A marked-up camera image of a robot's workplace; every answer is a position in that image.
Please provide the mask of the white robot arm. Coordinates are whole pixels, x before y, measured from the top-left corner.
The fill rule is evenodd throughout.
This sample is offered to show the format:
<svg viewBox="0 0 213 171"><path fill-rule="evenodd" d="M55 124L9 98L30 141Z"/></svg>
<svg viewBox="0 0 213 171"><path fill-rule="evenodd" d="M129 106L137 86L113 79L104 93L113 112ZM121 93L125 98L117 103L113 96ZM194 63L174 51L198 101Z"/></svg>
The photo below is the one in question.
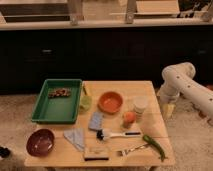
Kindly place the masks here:
<svg viewBox="0 0 213 171"><path fill-rule="evenodd" d="M159 98L163 104L170 104L183 94L209 117L207 123L213 127L213 91L194 81L195 73L195 67L190 62L165 67Z"/></svg>

